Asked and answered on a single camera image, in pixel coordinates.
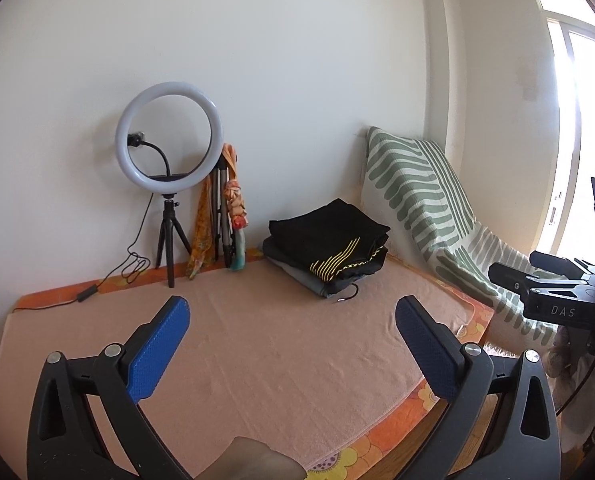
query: wooden floor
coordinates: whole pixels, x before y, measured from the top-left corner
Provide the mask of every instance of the wooden floor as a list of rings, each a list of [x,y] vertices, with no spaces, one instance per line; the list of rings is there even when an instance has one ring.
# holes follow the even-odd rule
[[[480,442],[488,428],[489,422],[493,416],[493,410],[497,403],[497,396],[488,396],[482,408],[482,412],[471,432],[471,436],[466,442],[466,446],[453,465],[451,472],[459,471],[469,465],[479,449]],[[440,400],[433,409],[425,416],[421,423],[413,428],[400,444],[386,455],[382,460],[369,469],[360,480],[393,480],[404,465],[411,460],[414,453],[419,449],[428,434],[439,420],[442,412],[446,408],[445,400]]]

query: white ring light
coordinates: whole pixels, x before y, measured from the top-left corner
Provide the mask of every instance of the white ring light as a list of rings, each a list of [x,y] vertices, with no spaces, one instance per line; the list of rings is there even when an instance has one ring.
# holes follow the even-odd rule
[[[149,178],[133,163],[129,155],[127,137],[129,136],[131,121],[138,110],[145,104],[167,95],[181,95],[183,97],[188,97],[200,105],[202,110],[204,110],[204,113],[206,113],[207,118],[209,118],[211,140],[204,159],[194,171],[191,171],[190,174],[178,180],[160,182],[159,180]],[[192,84],[172,81],[151,86],[145,91],[140,92],[140,94],[138,94],[137,97],[135,97],[135,99],[133,99],[133,101],[131,101],[124,109],[124,112],[118,121],[118,127],[115,130],[115,155],[122,171],[134,184],[142,186],[153,193],[177,193],[188,187],[193,187],[204,180],[218,163],[218,159],[222,154],[223,142],[222,122],[220,121],[220,115],[218,115],[218,109],[213,102],[206,97],[199,88]]]

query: tripod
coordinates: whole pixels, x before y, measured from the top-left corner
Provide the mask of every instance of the tripod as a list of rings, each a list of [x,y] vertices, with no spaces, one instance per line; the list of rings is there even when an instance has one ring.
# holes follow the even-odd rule
[[[174,202],[175,193],[164,194],[164,212],[162,213],[162,223],[160,224],[160,237],[158,240],[158,254],[156,256],[156,269],[159,269],[162,263],[162,250],[166,250],[166,277],[169,288],[175,286],[174,273],[174,227],[178,236],[182,240],[184,247],[191,254],[191,244],[187,239],[180,222],[175,218],[175,207],[180,205]]]

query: green striped cushion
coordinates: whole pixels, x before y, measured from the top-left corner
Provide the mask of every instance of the green striped cushion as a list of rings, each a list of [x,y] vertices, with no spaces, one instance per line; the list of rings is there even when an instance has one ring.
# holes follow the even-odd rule
[[[524,318],[519,296],[487,277],[494,262],[526,272],[535,269],[526,256],[475,219],[457,175],[435,142],[371,128],[367,179],[384,199],[391,228],[399,223],[410,233],[438,277],[493,307],[506,327],[522,336],[524,348],[550,345],[554,326]]]

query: tripod leg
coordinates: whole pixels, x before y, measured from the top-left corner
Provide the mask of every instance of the tripod leg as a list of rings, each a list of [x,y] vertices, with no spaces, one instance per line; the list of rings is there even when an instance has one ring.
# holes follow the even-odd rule
[[[218,203],[220,202],[219,191],[220,177],[218,168],[211,171],[211,232],[213,235],[213,245],[215,247],[215,259],[220,258],[220,213]]]
[[[187,252],[191,254],[191,244],[189,243],[189,239],[186,237],[186,234],[184,234],[184,230],[182,229],[180,222],[178,222],[177,218],[173,218],[172,220],[174,222],[175,230],[178,232],[178,235],[180,235],[184,247],[186,247]]]
[[[160,264],[162,263],[162,250],[164,250],[164,223],[165,221],[162,220],[160,224],[160,236],[158,238],[158,252],[156,254],[156,269],[160,268]]]
[[[166,249],[166,277],[169,282],[169,288],[175,286],[174,271],[174,226],[171,219],[166,219],[164,231],[164,246]]]
[[[222,251],[224,253],[225,267],[231,266],[231,222],[228,217],[228,208],[226,207],[226,198],[224,197],[224,188],[226,185],[227,173],[226,168],[220,170],[220,223],[222,224]]]

